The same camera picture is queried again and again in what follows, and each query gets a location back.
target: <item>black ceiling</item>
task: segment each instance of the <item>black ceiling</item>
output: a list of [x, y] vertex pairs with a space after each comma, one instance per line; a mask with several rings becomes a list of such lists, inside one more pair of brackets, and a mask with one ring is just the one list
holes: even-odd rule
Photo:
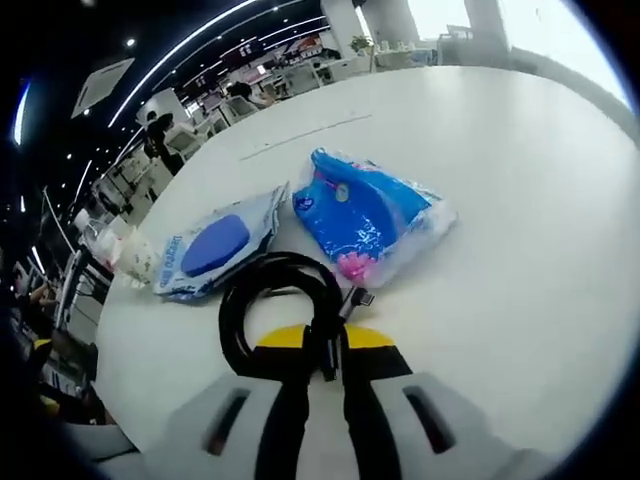
[[[93, 160], [87, 180], [89, 183], [108, 167], [114, 152], [138, 128], [134, 115], [140, 102], [153, 94], [153, 88], [194, 51], [215, 39], [221, 32], [255, 16], [262, 15], [213, 41], [186, 61], [176, 74], [170, 74], [158, 89], [176, 90], [194, 75], [201, 65], [210, 66], [221, 53], [235, 47], [242, 39], [261, 37], [322, 15], [319, 0], [256, 0], [205, 30], [171, 57], [136, 94], [113, 128], [107, 125], [118, 107], [140, 79], [178, 42], [220, 13], [242, 3], [242, 0], [164, 0], [149, 2], [136, 0], [72, 0], [19, 2], [16, 18], [29, 18], [29, 25], [10, 24], [12, 37], [31, 40], [18, 42], [19, 54], [13, 62], [13, 98], [7, 103], [7, 117], [13, 117], [20, 92], [30, 82], [24, 117], [23, 144], [14, 148], [18, 162], [18, 190], [26, 194], [27, 204], [38, 202], [31, 193], [48, 185], [53, 203], [62, 209], [73, 201], [75, 190], [89, 160]], [[320, 20], [299, 27], [298, 32], [326, 25]], [[292, 36], [289, 30], [269, 41]], [[135, 38], [128, 49], [125, 42]], [[261, 43], [253, 45], [254, 58], [262, 55]], [[127, 57], [135, 61], [116, 86], [113, 93], [95, 105], [88, 117], [71, 119], [78, 93], [87, 76], [98, 68]], [[225, 57], [223, 68], [241, 66], [251, 58], [239, 55]]]

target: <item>desk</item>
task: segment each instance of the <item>desk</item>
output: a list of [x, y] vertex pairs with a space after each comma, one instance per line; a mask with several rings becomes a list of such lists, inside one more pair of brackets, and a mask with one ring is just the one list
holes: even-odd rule
[[[509, 444], [571, 451], [638, 339], [640, 161], [631, 139], [582, 97], [532, 75], [465, 67], [367, 75], [216, 135], [140, 229], [160, 246], [215, 207], [285, 180], [295, 186], [320, 146], [424, 183], [460, 216], [354, 321], [390, 335], [414, 371], [473, 402]], [[280, 221], [275, 250], [324, 259], [290, 204]], [[163, 302], [115, 278], [98, 327], [96, 389], [141, 450], [176, 407], [230, 371], [219, 302]], [[260, 302], [247, 339], [255, 345], [311, 312], [302, 295]]]

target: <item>white cup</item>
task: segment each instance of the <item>white cup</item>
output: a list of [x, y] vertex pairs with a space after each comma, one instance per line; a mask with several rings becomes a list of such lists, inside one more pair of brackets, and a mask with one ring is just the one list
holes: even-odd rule
[[153, 248], [151, 242], [136, 227], [132, 227], [131, 234], [122, 244], [122, 249], [116, 253], [113, 266], [142, 283], [151, 283], [162, 261], [162, 257]]

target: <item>plastic bag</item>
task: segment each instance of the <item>plastic bag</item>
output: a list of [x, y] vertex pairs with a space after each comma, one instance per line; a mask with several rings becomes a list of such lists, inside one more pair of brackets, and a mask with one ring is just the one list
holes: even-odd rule
[[169, 238], [154, 293], [180, 301], [202, 297], [266, 252], [278, 229], [277, 209], [288, 192], [286, 184], [235, 202]]
[[293, 194], [305, 228], [347, 279], [376, 288], [435, 245], [457, 219], [439, 196], [324, 149], [311, 154], [311, 182]]

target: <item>coiled black cable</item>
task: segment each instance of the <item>coiled black cable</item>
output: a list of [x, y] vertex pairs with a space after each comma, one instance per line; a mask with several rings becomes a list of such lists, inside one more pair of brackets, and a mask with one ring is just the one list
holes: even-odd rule
[[229, 281], [219, 313], [220, 343], [231, 368], [238, 374], [273, 378], [268, 367], [255, 358], [247, 344], [244, 318], [248, 308], [264, 292], [285, 287], [302, 290], [313, 302], [313, 319], [305, 329], [305, 361], [292, 366], [300, 375], [321, 368], [328, 375], [326, 344], [337, 338], [344, 319], [342, 291], [331, 271], [316, 260], [292, 252], [268, 253], [238, 271]]

